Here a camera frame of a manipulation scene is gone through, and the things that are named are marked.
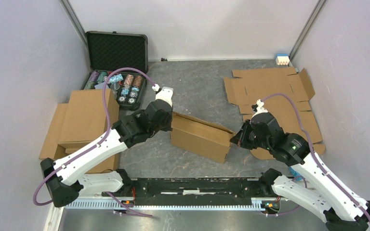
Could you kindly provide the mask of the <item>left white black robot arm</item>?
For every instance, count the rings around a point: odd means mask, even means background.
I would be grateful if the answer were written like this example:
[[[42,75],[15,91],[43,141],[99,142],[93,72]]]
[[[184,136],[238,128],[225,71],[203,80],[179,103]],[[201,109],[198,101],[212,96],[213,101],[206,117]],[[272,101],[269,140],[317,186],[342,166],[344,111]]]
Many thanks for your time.
[[[123,116],[99,138],[73,154],[57,160],[45,158],[40,163],[44,180],[34,192],[34,204],[43,205],[37,202],[37,194],[43,185],[51,196],[49,203],[55,207],[64,207],[84,193],[128,195],[132,183],[122,178],[118,171],[87,172],[109,157],[145,142],[159,131],[170,131],[171,122],[172,100],[155,99],[146,109]]]

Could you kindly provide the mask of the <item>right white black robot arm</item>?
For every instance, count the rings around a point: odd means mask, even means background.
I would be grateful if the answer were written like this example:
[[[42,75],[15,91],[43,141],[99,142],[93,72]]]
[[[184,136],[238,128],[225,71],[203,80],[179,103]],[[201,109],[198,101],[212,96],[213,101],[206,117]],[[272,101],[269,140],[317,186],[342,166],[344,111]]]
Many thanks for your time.
[[[316,215],[330,231],[370,229],[370,201],[337,178],[302,136],[284,132],[271,113],[255,113],[251,119],[245,120],[230,142],[248,150],[269,151],[276,160],[297,171],[316,189],[312,191],[298,185],[271,168],[259,179],[262,195],[276,194],[295,202]]]

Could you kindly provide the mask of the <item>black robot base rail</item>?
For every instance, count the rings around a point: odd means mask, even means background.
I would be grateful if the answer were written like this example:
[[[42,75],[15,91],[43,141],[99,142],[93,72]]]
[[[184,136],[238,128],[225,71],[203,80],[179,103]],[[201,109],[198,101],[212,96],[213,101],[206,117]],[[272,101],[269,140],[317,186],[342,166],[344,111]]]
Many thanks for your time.
[[[135,205],[250,205],[252,198],[275,198],[256,178],[137,178],[115,197],[132,197]]]

